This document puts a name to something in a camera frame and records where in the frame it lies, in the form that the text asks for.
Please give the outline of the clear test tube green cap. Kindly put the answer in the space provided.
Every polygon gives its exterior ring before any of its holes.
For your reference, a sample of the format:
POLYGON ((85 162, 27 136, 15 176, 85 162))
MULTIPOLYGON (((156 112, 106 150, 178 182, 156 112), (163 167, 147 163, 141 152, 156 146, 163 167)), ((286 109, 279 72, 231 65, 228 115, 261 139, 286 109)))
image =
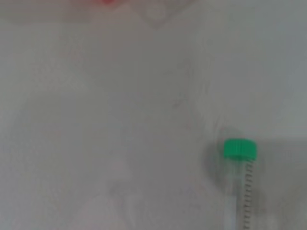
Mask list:
POLYGON ((224 142, 225 163, 223 230, 251 230, 254 162, 257 145, 254 141, 232 138, 224 142))

